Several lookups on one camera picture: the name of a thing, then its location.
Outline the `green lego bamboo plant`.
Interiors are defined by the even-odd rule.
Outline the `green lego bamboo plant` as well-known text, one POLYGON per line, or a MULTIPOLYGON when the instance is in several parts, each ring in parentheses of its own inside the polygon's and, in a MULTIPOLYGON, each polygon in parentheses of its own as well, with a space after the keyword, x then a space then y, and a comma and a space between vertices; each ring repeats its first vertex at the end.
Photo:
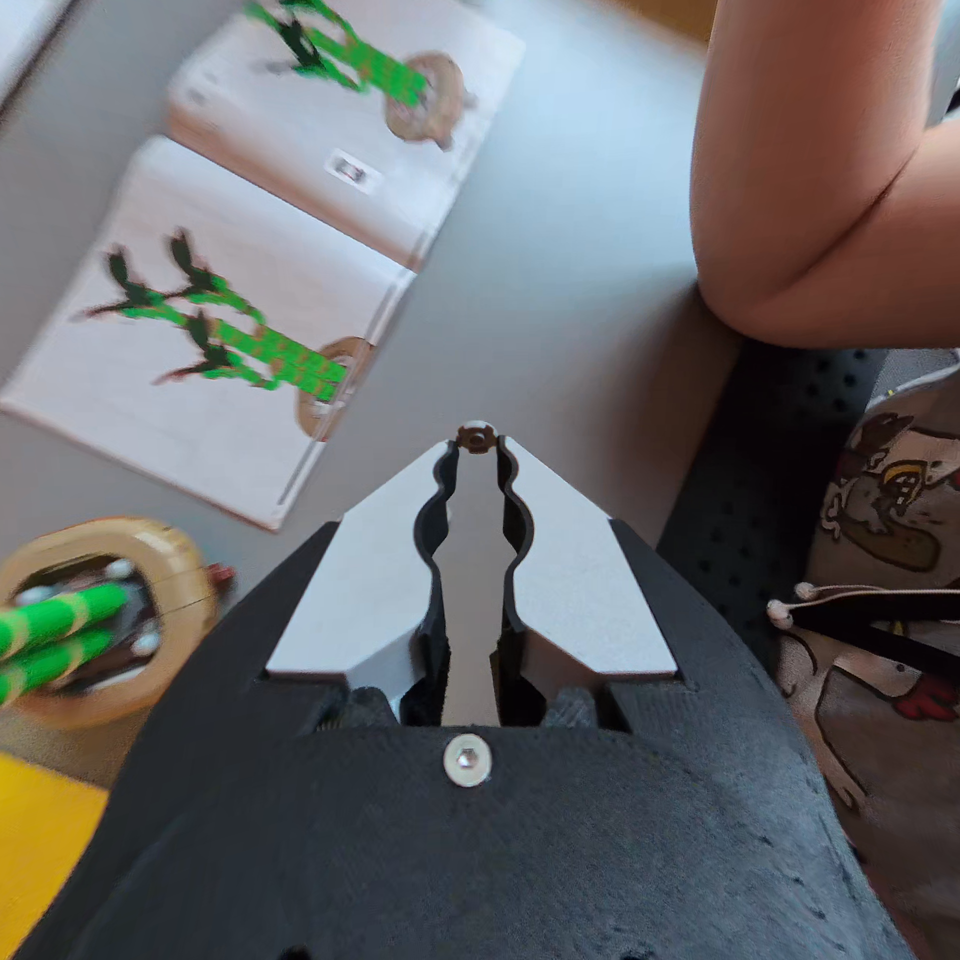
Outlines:
POLYGON ((149 710, 162 698, 219 614, 208 564, 183 531, 146 517, 118 515, 78 523, 14 550, 1 569, 2 606, 36 575, 99 558, 126 559, 145 581, 158 620, 158 650, 135 677, 78 695, 35 690, 7 709, 55 730, 108 724, 149 710))

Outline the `yellow plastic bin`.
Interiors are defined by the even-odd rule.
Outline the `yellow plastic bin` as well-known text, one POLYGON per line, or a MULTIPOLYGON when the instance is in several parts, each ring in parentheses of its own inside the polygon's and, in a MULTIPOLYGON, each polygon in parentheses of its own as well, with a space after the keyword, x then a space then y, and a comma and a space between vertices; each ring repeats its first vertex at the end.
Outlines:
POLYGON ((1 957, 12 958, 90 843, 109 793, 1 754, 1 957))

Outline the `lego instruction booklet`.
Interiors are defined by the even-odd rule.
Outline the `lego instruction booklet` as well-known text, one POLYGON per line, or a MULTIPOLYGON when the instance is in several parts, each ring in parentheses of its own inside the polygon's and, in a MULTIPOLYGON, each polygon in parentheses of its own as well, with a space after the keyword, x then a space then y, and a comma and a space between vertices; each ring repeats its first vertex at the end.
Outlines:
POLYGON ((465 2, 246 2, 171 79, 2 409, 279 530, 524 52, 465 2))

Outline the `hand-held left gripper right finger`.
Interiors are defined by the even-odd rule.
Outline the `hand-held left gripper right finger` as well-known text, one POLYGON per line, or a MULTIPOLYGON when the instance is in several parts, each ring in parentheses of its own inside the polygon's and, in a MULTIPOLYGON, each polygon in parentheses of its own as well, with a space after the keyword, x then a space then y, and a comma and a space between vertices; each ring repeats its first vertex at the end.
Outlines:
POLYGON ((500 724, 540 725, 566 690, 606 721, 611 685, 678 680, 614 520, 514 438, 498 437, 496 460, 513 550, 490 656, 500 724))

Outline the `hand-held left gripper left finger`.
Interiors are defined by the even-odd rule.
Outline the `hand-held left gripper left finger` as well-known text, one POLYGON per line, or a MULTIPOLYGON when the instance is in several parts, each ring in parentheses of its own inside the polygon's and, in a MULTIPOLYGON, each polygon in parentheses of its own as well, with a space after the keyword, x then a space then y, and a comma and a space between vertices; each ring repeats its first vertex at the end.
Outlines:
POLYGON ((266 663, 270 678, 377 689, 400 723, 438 726, 450 642, 434 554, 459 449, 443 440, 348 510, 266 663))

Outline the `black perforated chair seat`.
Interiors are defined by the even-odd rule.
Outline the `black perforated chair seat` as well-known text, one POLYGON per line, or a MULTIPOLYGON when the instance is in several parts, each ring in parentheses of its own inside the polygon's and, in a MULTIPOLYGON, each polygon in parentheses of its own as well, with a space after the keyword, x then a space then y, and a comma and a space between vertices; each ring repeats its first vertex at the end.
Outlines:
POLYGON ((887 354, 744 342, 659 538, 656 552, 770 675, 779 642, 766 605, 802 579, 827 486, 887 354))

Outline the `cartoon printed pants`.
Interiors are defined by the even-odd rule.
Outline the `cartoon printed pants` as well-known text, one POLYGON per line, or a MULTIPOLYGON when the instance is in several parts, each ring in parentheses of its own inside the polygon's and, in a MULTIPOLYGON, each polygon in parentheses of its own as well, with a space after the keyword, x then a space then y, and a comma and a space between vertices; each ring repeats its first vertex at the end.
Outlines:
POLYGON ((889 392, 846 440, 776 681, 841 822, 922 958, 958 958, 959 374, 889 392))

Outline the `person's right forearm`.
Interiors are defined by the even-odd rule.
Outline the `person's right forearm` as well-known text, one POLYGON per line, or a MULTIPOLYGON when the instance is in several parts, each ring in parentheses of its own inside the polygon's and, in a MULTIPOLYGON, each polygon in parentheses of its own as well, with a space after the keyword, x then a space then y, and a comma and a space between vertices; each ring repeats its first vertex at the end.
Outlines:
POLYGON ((718 3, 690 221, 702 298, 733 330, 958 347, 958 121, 927 127, 943 6, 718 3))

